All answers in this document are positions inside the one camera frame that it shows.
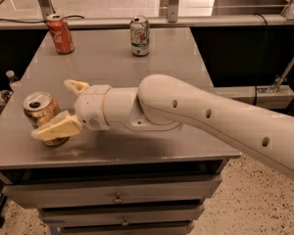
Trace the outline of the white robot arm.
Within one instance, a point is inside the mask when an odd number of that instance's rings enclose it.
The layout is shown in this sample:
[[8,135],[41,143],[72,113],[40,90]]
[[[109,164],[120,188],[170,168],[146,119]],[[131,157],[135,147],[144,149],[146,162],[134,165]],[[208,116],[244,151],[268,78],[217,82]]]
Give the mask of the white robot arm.
[[113,88],[67,80],[77,99],[67,111],[31,132],[37,140],[74,136],[82,129],[125,127],[171,130],[187,124],[294,180],[294,117],[206,92],[177,78],[153,74],[138,86]]

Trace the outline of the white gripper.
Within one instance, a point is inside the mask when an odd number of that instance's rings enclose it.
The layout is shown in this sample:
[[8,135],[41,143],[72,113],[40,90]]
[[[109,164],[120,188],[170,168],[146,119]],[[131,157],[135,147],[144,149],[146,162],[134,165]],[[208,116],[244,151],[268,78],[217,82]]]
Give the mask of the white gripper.
[[78,135],[83,126],[89,130],[110,129],[104,116],[104,99],[111,89],[110,85],[90,86],[86,82],[72,79],[66,79],[64,85],[78,96],[74,104],[75,115],[72,116],[68,111],[60,112],[31,132],[34,139],[51,141]]

